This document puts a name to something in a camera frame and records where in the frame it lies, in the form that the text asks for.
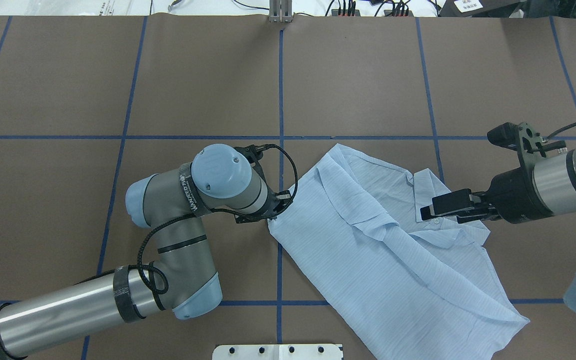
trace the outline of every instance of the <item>folded shirt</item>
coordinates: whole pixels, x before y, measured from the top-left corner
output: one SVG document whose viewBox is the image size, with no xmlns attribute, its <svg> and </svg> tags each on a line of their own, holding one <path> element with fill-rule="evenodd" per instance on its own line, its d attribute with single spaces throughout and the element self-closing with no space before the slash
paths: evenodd
<svg viewBox="0 0 576 360">
<path fill-rule="evenodd" d="M 334 146 L 299 179 L 270 233 L 380 360 L 489 359 L 528 322 L 508 300 L 481 221 L 422 221 L 450 192 Z"/>
</svg>

